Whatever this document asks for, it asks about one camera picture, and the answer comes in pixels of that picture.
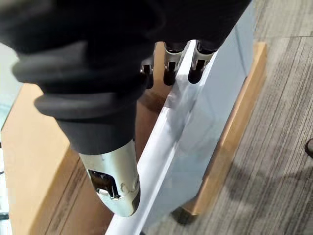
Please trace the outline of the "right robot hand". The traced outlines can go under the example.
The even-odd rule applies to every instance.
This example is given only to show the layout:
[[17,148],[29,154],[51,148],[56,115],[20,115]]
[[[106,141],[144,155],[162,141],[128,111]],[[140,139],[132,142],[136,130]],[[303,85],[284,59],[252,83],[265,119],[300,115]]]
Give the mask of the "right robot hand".
[[140,202],[136,103],[153,86],[155,45],[165,46],[163,81],[173,85],[196,41],[188,81],[196,84],[249,5],[247,0],[3,0],[0,41],[19,55],[15,78],[43,94],[78,152],[94,190],[113,213]]

